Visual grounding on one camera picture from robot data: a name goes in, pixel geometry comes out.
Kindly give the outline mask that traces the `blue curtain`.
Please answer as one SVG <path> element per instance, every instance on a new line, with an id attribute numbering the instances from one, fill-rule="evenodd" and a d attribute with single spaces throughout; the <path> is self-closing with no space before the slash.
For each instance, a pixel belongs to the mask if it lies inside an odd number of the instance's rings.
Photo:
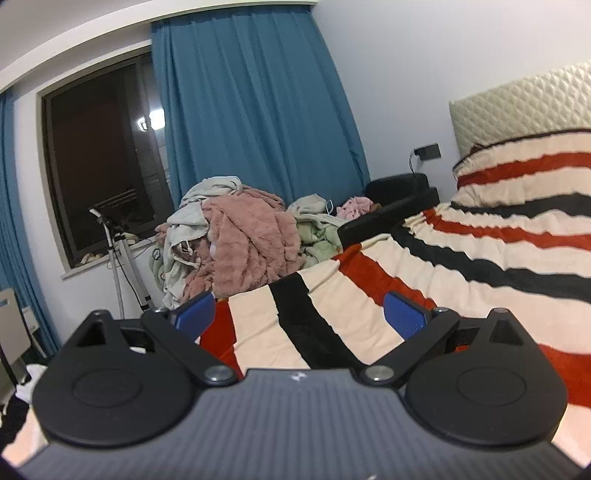
<path id="1" fill-rule="evenodd" d="M 31 308 L 39 324 L 40 344 L 53 356 L 59 340 L 35 272 L 19 198 L 14 102 L 10 89 L 1 93 L 1 288 L 12 288 L 19 306 Z"/>
<path id="2" fill-rule="evenodd" d="M 170 190 L 235 175 L 287 202 L 342 204 L 370 174 L 345 89 L 311 9 L 262 5 L 155 22 Z"/>

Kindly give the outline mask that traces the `pink fluffy blanket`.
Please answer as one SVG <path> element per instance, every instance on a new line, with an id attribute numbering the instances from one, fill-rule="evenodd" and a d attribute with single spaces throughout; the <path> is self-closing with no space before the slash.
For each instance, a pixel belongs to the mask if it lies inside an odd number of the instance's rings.
<path id="1" fill-rule="evenodd" d="M 173 248 L 184 260 L 202 261 L 185 278 L 180 305 L 205 291 L 225 299 L 304 266 L 296 219 L 280 197 L 242 185 L 237 195 L 206 201 L 204 216 L 209 222 L 207 236 L 188 247 Z M 161 258 L 166 229 L 165 223 L 157 227 Z M 163 292 L 163 259 L 156 278 Z"/>

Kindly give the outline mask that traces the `green printed blanket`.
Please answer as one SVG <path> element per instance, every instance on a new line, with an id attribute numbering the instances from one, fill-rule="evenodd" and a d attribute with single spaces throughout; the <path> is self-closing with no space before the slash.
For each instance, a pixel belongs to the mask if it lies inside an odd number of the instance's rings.
<path id="1" fill-rule="evenodd" d="M 287 207 L 297 223 L 304 269 L 332 259 L 344 250 L 338 230 L 346 220 L 332 215 L 333 207 L 331 201 L 318 194 L 298 198 Z"/>

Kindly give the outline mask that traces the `dark window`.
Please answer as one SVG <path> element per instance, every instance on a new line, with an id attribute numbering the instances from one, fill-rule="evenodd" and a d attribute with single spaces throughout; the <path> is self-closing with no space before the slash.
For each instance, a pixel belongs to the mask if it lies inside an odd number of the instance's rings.
<path id="1" fill-rule="evenodd" d="M 150 55 L 48 93 L 41 111 L 49 190 L 68 266 L 106 251 L 93 210 L 135 238 L 151 237 L 174 206 Z"/>

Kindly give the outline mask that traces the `small pink cloth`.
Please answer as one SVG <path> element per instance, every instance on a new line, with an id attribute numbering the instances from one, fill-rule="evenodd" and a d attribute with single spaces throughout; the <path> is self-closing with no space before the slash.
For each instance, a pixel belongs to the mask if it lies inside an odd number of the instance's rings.
<path id="1" fill-rule="evenodd" d="M 337 208 L 335 216 L 342 220 L 355 220 L 370 213 L 373 205 L 374 202 L 370 198 L 363 196 L 351 197 Z"/>

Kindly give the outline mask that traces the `garment steamer stand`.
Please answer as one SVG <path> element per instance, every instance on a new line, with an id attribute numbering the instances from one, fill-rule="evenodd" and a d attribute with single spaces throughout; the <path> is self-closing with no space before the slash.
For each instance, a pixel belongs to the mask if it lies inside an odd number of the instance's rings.
<path id="1" fill-rule="evenodd" d="M 96 208 L 90 208 L 89 213 L 96 218 L 104 231 L 108 259 L 112 267 L 119 317 L 123 318 L 125 314 L 119 274 L 123 275 L 123 279 L 130 288 L 140 310 L 144 312 L 151 309 L 154 306 L 152 298 L 137 268 L 128 243 L 128 236 L 123 227 L 110 217 L 100 213 Z"/>

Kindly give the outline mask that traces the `right blue curtain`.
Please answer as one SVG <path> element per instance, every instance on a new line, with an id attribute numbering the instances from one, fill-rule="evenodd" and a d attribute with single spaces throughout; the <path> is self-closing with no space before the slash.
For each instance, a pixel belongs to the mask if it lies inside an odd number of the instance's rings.
<path id="1" fill-rule="evenodd" d="M 170 190 L 235 175 L 287 202 L 342 204 L 370 174 L 345 89 L 311 9 L 262 5 L 155 22 Z"/>

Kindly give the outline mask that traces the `white grey garment pile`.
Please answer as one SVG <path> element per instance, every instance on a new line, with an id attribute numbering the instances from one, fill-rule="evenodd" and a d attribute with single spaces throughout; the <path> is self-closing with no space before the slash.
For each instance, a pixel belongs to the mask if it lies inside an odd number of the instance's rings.
<path id="1" fill-rule="evenodd" d="M 174 247 L 188 247 L 191 241 L 207 236 L 209 222 L 204 216 L 204 203 L 215 197 L 242 192 L 238 176 L 213 176 L 195 184 L 181 198 L 178 209 L 168 217 L 162 249 L 163 305 L 168 309 L 180 305 L 185 278 L 190 269 L 198 269 L 201 259 L 184 260 Z"/>

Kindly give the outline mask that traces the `white t-shirt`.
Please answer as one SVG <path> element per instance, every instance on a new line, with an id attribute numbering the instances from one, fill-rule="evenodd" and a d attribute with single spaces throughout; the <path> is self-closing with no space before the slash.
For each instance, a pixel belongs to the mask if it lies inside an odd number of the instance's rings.
<path id="1" fill-rule="evenodd" d="M 23 384 L 16 387 L 15 395 L 18 399 L 27 404 L 32 404 L 33 391 L 36 384 L 47 370 L 45 365 L 41 364 L 27 364 L 26 371 L 28 374 L 27 380 Z"/>

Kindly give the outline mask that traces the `left blue curtain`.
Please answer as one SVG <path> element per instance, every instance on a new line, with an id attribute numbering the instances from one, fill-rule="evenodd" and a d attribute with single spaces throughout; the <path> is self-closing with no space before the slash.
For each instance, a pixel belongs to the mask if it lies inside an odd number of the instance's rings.
<path id="1" fill-rule="evenodd" d="M 19 306 L 31 308 L 39 324 L 40 344 L 53 356 L 59 340 L 35 272 L 19 198 L 14 102 L 10 89 L 1 93 L 1 288 L 12 288 Z"/>

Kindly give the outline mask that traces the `quilted beige headboard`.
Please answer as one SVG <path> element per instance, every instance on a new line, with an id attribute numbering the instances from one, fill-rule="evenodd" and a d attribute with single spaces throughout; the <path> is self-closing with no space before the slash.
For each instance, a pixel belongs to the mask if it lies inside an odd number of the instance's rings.
<path id="1" fill-rule="evenodd" d="M 449 103 L 461 157 L 473 146 L 590 126 L 590 63 L 524 77 Z"/>

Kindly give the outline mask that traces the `striped fleece blanket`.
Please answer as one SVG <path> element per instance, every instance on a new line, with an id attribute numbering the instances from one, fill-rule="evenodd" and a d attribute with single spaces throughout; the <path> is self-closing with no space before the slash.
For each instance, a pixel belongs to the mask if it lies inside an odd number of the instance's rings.
<path id="1" fill-rule="evenodd" d="M 217 306 L 199 387 L 137 320 L 91 313 L 38 381 L 47 444 L 6 479 L 586 479 L 590 133 L 505 140 L 448 203 Z M 460 316 L 401 387 L 363 369 L 403 343 L 396 292 Z"/>

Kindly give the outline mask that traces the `black wall socket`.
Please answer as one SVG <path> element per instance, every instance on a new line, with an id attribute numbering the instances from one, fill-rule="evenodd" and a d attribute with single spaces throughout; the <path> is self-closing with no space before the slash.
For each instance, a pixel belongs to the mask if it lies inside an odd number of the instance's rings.
<path id="1" fill-rule="evenodd" d="M 417 156 L 422 162 L 436 160 L 442 157 L 438 143 L 419 147 L 414 150 L 414 155 Z"/>

